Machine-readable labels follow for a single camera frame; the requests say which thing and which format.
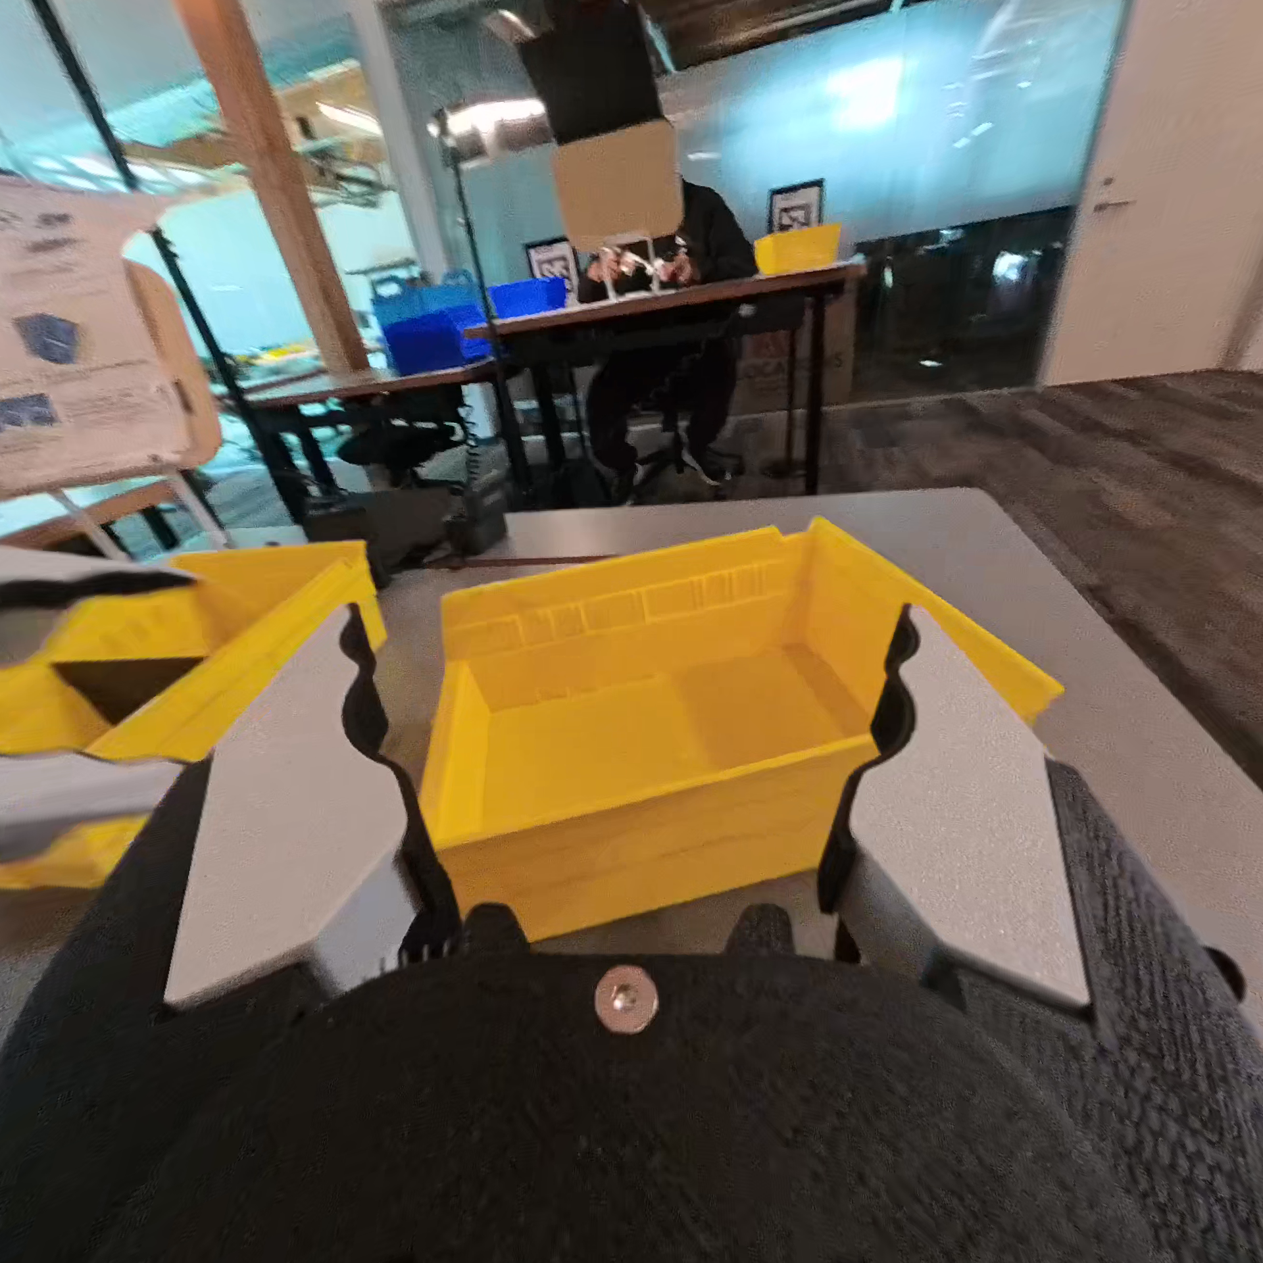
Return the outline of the large blue plastic crate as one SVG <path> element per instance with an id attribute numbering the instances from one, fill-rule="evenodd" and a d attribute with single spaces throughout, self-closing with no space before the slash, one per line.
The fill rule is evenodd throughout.
<path id="1" fill-rule="evenodd" d="M 435 285 L 389 277 L 374 292 L 372 315 L 389 365 L 400 376 L 462 369 L 492 358 L 488 339 L 467 335 L 469 328 L 484 324 L 484 311 L 480 290 L 463 270 Z"/>

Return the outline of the brown table with black legs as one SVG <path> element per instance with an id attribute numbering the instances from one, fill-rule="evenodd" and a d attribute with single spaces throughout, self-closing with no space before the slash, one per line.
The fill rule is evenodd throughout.
<path id="1" fill-rule="evenodd" d="M 396 375 L 391 371 L 316 371 L 295 378 L 228 391 L 226 405 L 241 419 L 293 526 L 304 524 L 312 500 L 333 500 L 342 487 L 316 438 L 318 431 L 366 436 L 368 449 L 396 444 L 392 431 L 419 431 L 411 446 L 420 464 L 469 438 L 462 408 L 465 388 L 492 386 L 492 360 L 456 369 Z"/>

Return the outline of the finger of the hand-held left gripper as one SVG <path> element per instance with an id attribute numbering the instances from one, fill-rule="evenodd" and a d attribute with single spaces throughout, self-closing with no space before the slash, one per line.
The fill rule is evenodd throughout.
<path id="1" fill-rule="evenodd" d="M 1 547 L 1 608 L 71 608 L 95 597 L 142 597 L 194 584 L 194 575 L 164 565 Z"/>
<path id="2" fill-rule="evenodd" d="M 181 760 L 1 756 L 1 863 L 37 857 L 78 826 L 147 816 L 181 773 Z"/>

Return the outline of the small blue plastic bin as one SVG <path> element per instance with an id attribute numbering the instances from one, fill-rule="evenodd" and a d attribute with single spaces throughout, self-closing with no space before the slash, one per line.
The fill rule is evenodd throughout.
<path id="1" fill-rule="evenodd" d="M 488 287 L 488 300 L 497 322 L 512 322 L 565 309 L 568 287 L 561 275 L 529 277 Z"/>

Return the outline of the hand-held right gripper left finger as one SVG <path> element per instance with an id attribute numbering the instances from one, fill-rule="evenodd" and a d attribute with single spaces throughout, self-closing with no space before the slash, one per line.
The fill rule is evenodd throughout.
<path id="1" fill-rule="evenodd" d="M 295 966 L 334 998 L 454 953 L 460 910 L 385 732 L 368 635 L 346 605 L 213 749 L 168 1007 Z"/>

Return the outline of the white door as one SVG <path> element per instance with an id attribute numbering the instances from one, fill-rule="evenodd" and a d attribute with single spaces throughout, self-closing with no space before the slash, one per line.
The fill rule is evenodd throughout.
<path id="1" fill-rule="evenodd" d="M 1261 375 L 1261 4 L 1130 2 L 1038 386 Z"/>

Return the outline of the black office chair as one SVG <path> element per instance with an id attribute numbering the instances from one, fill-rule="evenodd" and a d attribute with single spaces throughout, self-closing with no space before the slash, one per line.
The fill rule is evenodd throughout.
<path id="1" fill-rule="evenodd" d="M 417 485 L 420 466 L 465 444 L 462 406 L 458 388 L 344 401 L 349 434 L 338 444 L 336 459 L 362 470 L 377 468 L 389 489 Z"/>

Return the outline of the yellow plastic bin with dividers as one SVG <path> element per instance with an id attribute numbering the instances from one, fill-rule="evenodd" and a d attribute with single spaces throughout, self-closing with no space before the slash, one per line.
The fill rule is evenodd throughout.
<path id="1" fill-rule="evenodd" d="M 196 584 L 1 610 L 3 756 L 187 769 L 336 608 L 359 608 L 372 650 L 387 638 L 361 543 L 181 554 L 164 567 Z M 100 887 L 149 814 L 78 826 L 37 857 L 1 863 L 1 891 Z"/>

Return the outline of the small yellow bin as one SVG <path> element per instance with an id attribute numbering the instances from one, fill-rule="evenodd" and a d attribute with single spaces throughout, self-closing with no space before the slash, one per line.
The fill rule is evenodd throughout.
<path id="1" fill-rule="evenodd" d="M 836 266 L 841 225 L 815 225 L 770 232 L 754 242 L 759 275 L 782 277 Z"/>

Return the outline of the wooden post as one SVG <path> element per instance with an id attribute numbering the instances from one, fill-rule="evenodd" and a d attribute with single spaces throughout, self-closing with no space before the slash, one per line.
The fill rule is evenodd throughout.
<path id="1" fill-rule="evenodd" d="M 173 2 L 263 219 L 286 264 L 323 367 L 368 371 L 368 352 L 239 2 Z"/>

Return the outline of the printed paper sheet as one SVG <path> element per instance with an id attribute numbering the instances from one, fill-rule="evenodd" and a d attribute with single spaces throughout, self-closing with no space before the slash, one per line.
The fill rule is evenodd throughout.
<path id="1" fill-rule="evenodd" d="M 1 178 L 1 498 L 196 464 L 125 247 L 170 201 Z"/>

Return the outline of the dark wooden desk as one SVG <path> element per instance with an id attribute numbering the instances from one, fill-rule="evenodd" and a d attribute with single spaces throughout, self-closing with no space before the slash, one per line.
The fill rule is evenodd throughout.
<path id="1" fill-rule="evenodd" d="M 565 440 L 544 369 L 585 367 L 609 352 L 690 345 L 705 337 L 806 330 L 802 492 L 817 494 L 823 438 L 825 324 L 830 302 L 855 309 L 868 274 L 860 257 L 783 275 L 718 281 L 684 290 L 636 292 L 600 303 L 508 320 L 488 317 L 465 330 L 492 347 L 497 371 L 523 369 L 536 403 L 550 472 L 566 468 Z"/>

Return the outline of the cardboard box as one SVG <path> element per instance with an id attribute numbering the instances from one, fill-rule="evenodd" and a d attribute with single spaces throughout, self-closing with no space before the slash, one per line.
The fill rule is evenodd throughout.
<path id="1" fill-rule="evenodd" d="M 812 302 L 793 300 L 759 307 L 763 322 L 752 322 L 740 341 L 733 414 L 755 416 L 806 408 L 812 384 L 810 341 L 813 335 Z M 853 401 L 855 386 L 855 302 L 843 292 L 825 298 L 821 335 L 821 405 L 843 406 Z"/>

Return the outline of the black light stand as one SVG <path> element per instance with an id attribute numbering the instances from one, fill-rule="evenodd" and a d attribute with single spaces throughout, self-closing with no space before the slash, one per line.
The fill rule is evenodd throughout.
<path id="1" fill-rule="evenodd" d="M 503 343 L 497 337 L 492 296 L 488 292 L 488 285 L 484 279 L 480 247 L 477 242 L 477 227 L 465 193 L 465 176 L 462 169 L 460 143 L 452 129 L 452 116 L 447 107 L 439 107 L 437 111 L 434 111 L 430 122 L 434 126 L 434 139 L 439 150 L 443 152 L 445 167 L 450 173 L 450 180 L 456 191 L 456 202 L 460 208 L 460 227 L 463 229 L 465 234 L 471 272 L 475 277 L 480 311 L 486 324 L 484 337 L 492 348 L 497 436 L 507 451 L 508 472 L 514 485 L 514 504 L 518 506 L 518 509 L 535 509 L 538 506 L 536 483 L 533 477 L 533 468 L 527 463 L 527 451 L 523 446 L 518 414 L 507 388 L 507 358 L 503 354 Z"/>

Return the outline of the black stand pole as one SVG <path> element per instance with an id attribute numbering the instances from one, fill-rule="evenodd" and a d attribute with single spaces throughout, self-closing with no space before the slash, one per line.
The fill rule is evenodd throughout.
<path id="1" fill-rule="evenodd" d="M 123 182 L 123 187 L 130 193 L 140 191 L 140 178 L 134 174 L 123 148 L 106 120 L 102 103 L 76 56 L 76 51 L 71 45 L 71 40 L 61 27 L 57 13 L 50 2 L 28 2 L 33 17 L 37 19 L 57 64 L 63 71 L 65 81 L 71 85 L 78 103 L 84 109 L 86 118 L 89 118 L 106 156 L 115 169 L 117 178 Z M 275 487 L 275 492 L 286 509 L 291 524 L 303 526 L 304 522 L 304 502 L 306 491 L 301 479 L 297 466 L 293 464 L 289 451 L 284 448 L 278 434 L 275 434 L 267 425 L 261 425 L 256 418 L 250 403 L 246 401 L 243 388 L 239 386 L 237 373 L 231 367 L 228 356 L 220 348 L 211 324 L 207 322 L 192 289 L 183 275 L 177 253 L 166 238 L 166 232 L 160 229 L 149 231 L 149 240 L 157 247 L 162 266 L 166 268 L 168 279 L 173 283 L 173 289 L 183 303 L 185 313 L 192 318 L 192 324 L 207 348 L 218 382 L 228 393 L 230 405 L 235 408 L 241 423 L 245 425 L 250 440 L 254 442 L 256 451 L 260 453 L 261 464 L 267 470 L 267 476 Z"/>

